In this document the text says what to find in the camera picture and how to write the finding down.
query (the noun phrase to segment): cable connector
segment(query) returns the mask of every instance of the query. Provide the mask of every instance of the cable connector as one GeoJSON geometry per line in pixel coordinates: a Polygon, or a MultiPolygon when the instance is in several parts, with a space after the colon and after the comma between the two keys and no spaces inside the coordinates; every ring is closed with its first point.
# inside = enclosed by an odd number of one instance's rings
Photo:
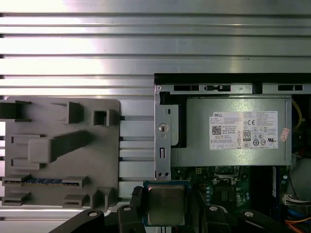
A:
{"type": "Polygon", "coordinates": [[[291,205],[291,203],[288,201],[288,197],[291,198],[292,196],[289,194],[284,194],[282,197],[282,202],[284,205],[291,205]]]}

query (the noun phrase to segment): red sticker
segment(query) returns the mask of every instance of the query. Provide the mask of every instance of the red sticker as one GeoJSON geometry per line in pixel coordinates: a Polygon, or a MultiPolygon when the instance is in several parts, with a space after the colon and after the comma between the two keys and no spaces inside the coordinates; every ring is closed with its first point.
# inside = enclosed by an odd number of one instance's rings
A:
{"type": "Polygon", "coordinates": [[[290,133],[290,130],[284,128],[282,131],[281,137],[280,137],[280,141],[285,142],[289,133],[290,133]]]}

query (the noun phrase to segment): sticker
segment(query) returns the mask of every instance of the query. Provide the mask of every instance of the sticker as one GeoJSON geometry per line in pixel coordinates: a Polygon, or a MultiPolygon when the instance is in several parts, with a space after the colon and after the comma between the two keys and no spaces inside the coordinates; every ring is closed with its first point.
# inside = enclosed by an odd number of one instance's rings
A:
{"type": "Polygon", "coordinates": [[[280,137],[280,141],[285,142],[289,133],[290,133],[290,130],[284,128],[282,131],[281,137],[280,137]]]}
{"type": "Polygon", "coordinates": [[[213,113],[209,149],[277,149],[277,132],[277,112],[213,113]]]}

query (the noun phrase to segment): qr code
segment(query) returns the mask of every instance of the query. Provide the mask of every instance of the qr code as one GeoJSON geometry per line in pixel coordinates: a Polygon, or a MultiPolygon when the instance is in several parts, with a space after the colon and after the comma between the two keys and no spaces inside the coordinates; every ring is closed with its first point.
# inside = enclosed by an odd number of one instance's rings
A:
{"type": "Polygon", "coordinates": [[[222,134],[222,127],[217,126],[217,125],[213,125],[212,127],[212,135],[221,135],[222,134]]]}

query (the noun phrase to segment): aluminum panel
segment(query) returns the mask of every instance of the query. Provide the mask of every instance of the aluminum panel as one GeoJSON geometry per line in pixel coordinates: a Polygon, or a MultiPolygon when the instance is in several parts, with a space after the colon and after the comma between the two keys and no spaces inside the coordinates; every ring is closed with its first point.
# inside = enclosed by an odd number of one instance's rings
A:
{"type": "Polygon", "coordinates": [[[122,161],[119,163],[119,177],[151,179],[154,177],[154,168],[154,162],[122,161]]]}
{"type": "Polygon", "coordinates": [[[155,143],[153,141],[121,141],[121,149],[153,149],[155,143]]]}
{"type": "Polygon", "coordinates": [[[151,76],[130,76],[130,77],[17,77],[6,76],[6,79],[0,80],[2,87],[147,87],[153,85],[151,76]]]}
{"type": "Polygon", "coordinates": [[[0,161],[0,177],[4,177],[4,162],[0,161]]]}
{"type": "Polygon", "coordinates": [[[123,116],[153,116],[153,100],[120,100],[123,116]]]}
{"type": "Polygon", "coordinates": [[[14,221],[1,221],[1,232],[23,232],[23,233],[42,233],[42,232],[50,232],[55,229],[66,220],[14,220],[14,221]]]}
{"type": "Polygon", "coordinates": [[[161,27],[161,26],[136,26],[136,27],[1,27],[2,34],[39,34],[39,35],[269,35],[269,36],[310,36],[310,28],[240,28],[240,27],[161,27]]]}
{"type": "Polygon", "coordinates": [[[308,38],[262,37],[165,38],[0,38],[0,54],[147,54],[310,56],[308,38]]]}
{"type": "Polygon", "coordinates": [[[153,75],[154,73],[311,72],[310,58],[0,59],[2,75],[153,75]]]}
{"type": "Polygon", "coordinates": [[[153,137],[154,122],[151,120],[123,120],[120,125],[121,137],[153,137]]]}
{"type": "Polygon", "coordinates": [[[67,220],[77,215],[82,210],[87,209],[87,207],[83,209],[63,209],[61,206],[59,207],[51,207],[51,206],[30,206],[23,205],[22,207],[12,207],[12,206],[1,206],[0,202],[0,215],[1,217],[5,217],[8,219],[16,220],[20,219],[64,219],[67,220]]]}
{"type": "Polygon", "coordinates": [[[150,96],[152,88],[1,88],[5,96],[150,96]]]}
{"type": "Polygon", "coordinates": [[[48,15],[14,15],[0,18],[0,26],[59,26],[59,27],[104,27],[104,26],[231,26],[233,28],[306,28],[311,26],[308,17],[265,16],[255,17],[246,15],[84,15],[65,14],[51,17],[48,15]]]}
{"type": "Polygon", "coordinates": [[[120,158],[154,159],[154,150],[120,150],[120,158]]]}
{"type": "Polygon", "coordinates": [[[3,13],[201,13],[201,14],[309,14],[311,3],[284,0],[271,4],[256,0],[9,0],[3,13]]]}
{"type": "Polygon", "coordinates": [[[5,156],[5,149],[0,149],[0,157],[4,157],[5,156]]]}
{"type": "Polygon", "coordinates": [[[2,181],[0,181],[0,197],[4,197],[4,186],[2,186],[2,181]]]}

